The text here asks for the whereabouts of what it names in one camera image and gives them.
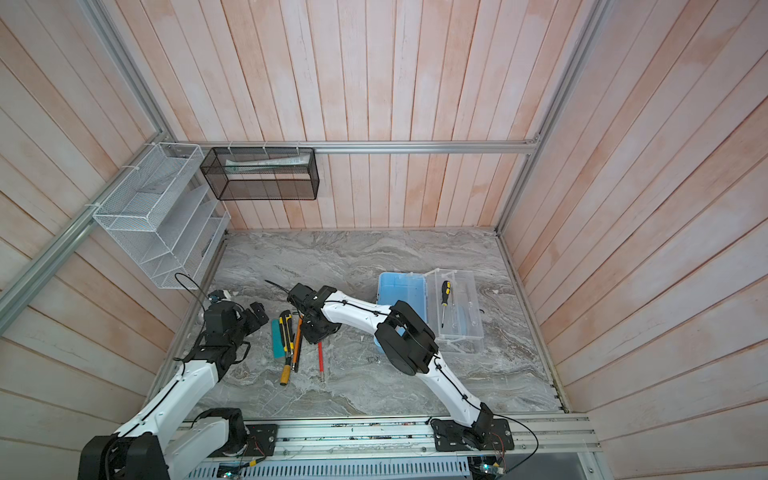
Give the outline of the yellow black utility knife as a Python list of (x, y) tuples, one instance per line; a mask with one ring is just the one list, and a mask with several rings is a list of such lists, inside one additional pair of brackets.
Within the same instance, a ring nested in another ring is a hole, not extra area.
[(293, 355), (294, 351), (294, 334), (292, 330), (292, 314), (290, 310), (284, 310), (279, 318), (279, 326), (281, 329), (282, 343), (284, 348), (284, 357), (289, 359)]

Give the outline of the orange handle tool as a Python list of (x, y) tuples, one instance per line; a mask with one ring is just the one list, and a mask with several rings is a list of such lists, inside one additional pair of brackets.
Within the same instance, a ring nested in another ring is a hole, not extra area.
[(303, 340), (303, 337), (302, 337), (303, 320), (304, 320), (303, 315), (298, 314), (297, 329), (296, 329), (296, 336), (295, 336), (295, 342), (294, 342), (294, 354), (293, 354), (293, 361), (292, 361), (293, 372), (299, 371), (302, 340)]

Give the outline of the teal tool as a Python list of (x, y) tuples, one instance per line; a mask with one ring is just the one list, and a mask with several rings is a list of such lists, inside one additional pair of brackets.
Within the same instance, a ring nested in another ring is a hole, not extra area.
[(275, 359), (285, 357), (284, 344), (282, 339), (282, 328), (278, 319), (271, 321), (272, 352)]

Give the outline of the red handle screwdriver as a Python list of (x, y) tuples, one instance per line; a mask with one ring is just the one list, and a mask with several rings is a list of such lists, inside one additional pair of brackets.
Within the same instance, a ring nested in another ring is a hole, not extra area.
[(324, 350), (323, 350), (322, 342), (318, 342), (317, 344), (317, 355), (318, 355), (319, 379), (320, 379), (320, 382), (325, 382), (325, 363), (324, 363)]

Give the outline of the blue plastic tool box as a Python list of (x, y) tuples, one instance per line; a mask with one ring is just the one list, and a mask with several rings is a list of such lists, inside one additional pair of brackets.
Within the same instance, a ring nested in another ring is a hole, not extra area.
[[(451, 282), (444, 327), (440, 327), (441, 285)], [(485, 349), (474, 273), (434, 269), (427, 273), (384, 272), (379, 275), (377, 301), (381, 305), (407, 302), (436, 336), (440, 351), (454, 355), (480, 354)]]

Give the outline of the yellow black small screwdriver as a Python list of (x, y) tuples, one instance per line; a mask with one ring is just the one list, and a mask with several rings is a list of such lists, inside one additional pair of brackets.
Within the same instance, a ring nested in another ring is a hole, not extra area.
[(450, 300), (451, 290), (451, 282), (449, 280), (444, 280), (441, 285), (441, 307), (439, 316), (441, 328), (443, 328), (445, 324), (445, 316)]

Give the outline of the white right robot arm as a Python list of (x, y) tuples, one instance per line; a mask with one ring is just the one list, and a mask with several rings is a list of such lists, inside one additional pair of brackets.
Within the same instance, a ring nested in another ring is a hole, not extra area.
[(323, 286), (296, 284), (288, 301), (303, 315), (302, 336), (317, 344), (347, 325), (371, 334), (398, 371), (420, 379), (445, 405), (448, 421), (430, 422), (448, 442), (481, 449), (491, 440), (494, 414), (471, 394), (439, 354), (435, 334), (406, 302), (378, 305)]

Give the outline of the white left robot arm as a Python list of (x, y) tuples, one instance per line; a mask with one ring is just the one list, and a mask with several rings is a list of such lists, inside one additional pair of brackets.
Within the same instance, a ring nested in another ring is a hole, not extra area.
[(180, 437), (175, 434), (198, 401), (223, 379), (245, 338), (269, 323), (262, 304), (230, 300), (203, 312), (203, 330), (161, 391), (110, 435), (83, 448), (80, 479), (183, 479), (210, 454), (244, 453), (249, 432), (238, 408), (209, 409)]

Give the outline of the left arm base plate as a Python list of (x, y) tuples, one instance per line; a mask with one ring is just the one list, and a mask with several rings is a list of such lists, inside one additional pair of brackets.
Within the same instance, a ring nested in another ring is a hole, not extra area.
[(246, 423), (230, 428), (225, 444), (208, 457), (269, 457), (274, 454), (277, 437), (277, 424)]

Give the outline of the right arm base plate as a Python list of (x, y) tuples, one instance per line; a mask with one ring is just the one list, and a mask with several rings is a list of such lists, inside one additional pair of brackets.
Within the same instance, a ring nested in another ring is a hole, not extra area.
[(504, 419), (494, 418), (479, 425), (465, 427), (453, 420), (434, 418), (428, 425), (432, 429), (435, 449), (438, 452), (505, 452), (515, 448), (508, 421)]

